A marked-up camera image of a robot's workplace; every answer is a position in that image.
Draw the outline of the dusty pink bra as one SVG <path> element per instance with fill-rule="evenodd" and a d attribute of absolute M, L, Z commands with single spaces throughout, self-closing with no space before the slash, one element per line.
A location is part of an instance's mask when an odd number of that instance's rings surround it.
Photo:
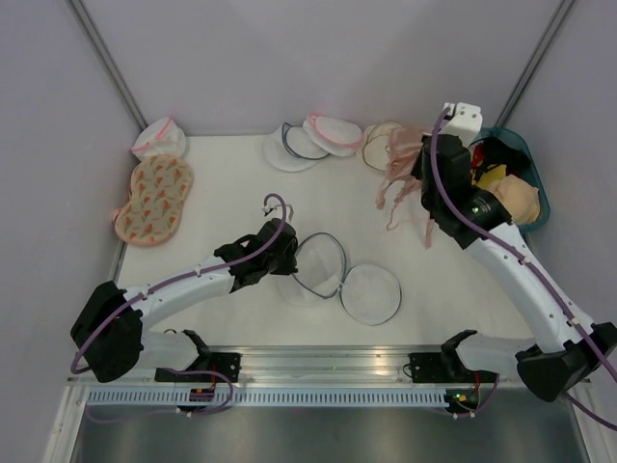
<path fill-rule="evenodd" d="M 376 207 L 382 210 L 386 205 L 388 190 L 398 181 L 403 185 L 395 195 L 389 214 L 386 230 L 395 230 L 400 222 L 394 223 L 394 212 L 412 193 L 421 190 L 420 178 L 412 173 L 420 159 L 423 137 L 428 133 L 425 126 L 401 126 L 392 130 L 388 136 L 389 161 L 375 200 Z"/>

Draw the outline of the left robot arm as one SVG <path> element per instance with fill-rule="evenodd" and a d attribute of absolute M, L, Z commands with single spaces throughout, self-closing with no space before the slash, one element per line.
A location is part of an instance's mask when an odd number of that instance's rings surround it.
<path fill-rule="evenodd" d="M 258 284 L 268 275 L 296 273 L 298 238 L 282 219 L 267 221 L 256 234 L 215 250 L 194 268 L 154 284 L 97 286 L 70 329 L 78 348 L 73 374 L 90 372 L 102 384 L 133 369 L 153 369 L 164 381 L 183 375 L 199 382 L 210 371 L 211 352 L 190 329 L 177 334 L 152 327 L 199 302 Z M 80 361 L 86 364 L 81 367 Z"/>

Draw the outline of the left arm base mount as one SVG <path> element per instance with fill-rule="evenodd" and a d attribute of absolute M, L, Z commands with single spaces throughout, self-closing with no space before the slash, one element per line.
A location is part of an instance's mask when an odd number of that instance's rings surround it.
<path fill-rule="evenodd" d="M 242 356 L 237 352 L 213 352 L 207 358 L 199 357 L 185 370 L 158 368 L 154 374 L 157 383 L 218 383 L 225 376 L 231 383 L 238 381 Z"/>

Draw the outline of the blue-trimmed white mesh laundry bag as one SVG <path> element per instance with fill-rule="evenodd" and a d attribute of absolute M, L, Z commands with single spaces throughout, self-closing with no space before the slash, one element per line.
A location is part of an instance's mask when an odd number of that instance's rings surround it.
<path fill-rule="evenodd" d="M 333 235 L 308 236 L 299 244 L 295 259 L 297 271 L 276 279 L 287 303 L 314 307 L 336 299 L 349 316 L 366 326 L 382 325 L 398 313 L 402 303 L 398 279 L 378 265 L 351 264 Z"/>

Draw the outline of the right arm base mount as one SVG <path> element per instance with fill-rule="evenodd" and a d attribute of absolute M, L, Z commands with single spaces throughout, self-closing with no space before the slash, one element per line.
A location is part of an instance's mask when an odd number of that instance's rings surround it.
<path fill-rule="evenodd" d="M 403 372 L 415 384 L 455 384 L 466 382 L 465 376 L 447 369 L 438 352 L 414 352 L 408 355 Z"/>

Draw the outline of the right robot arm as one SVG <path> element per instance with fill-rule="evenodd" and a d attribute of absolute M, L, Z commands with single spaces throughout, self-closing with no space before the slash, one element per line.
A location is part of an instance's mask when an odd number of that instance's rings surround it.
<path fill-rule="evenodd" d="M 596 371 L 616 348 L 615 325 L 594 321 L 568 298 L 496 196 L 472 184 L 460 138 L 423 135 L 413 173 L 431 219 L 489 271 L 532 333 L 514 340 L 464 330 L 441 346 L 443 375 L 461 381 L 481 370 L 519 379 L 553 402 Z"/>

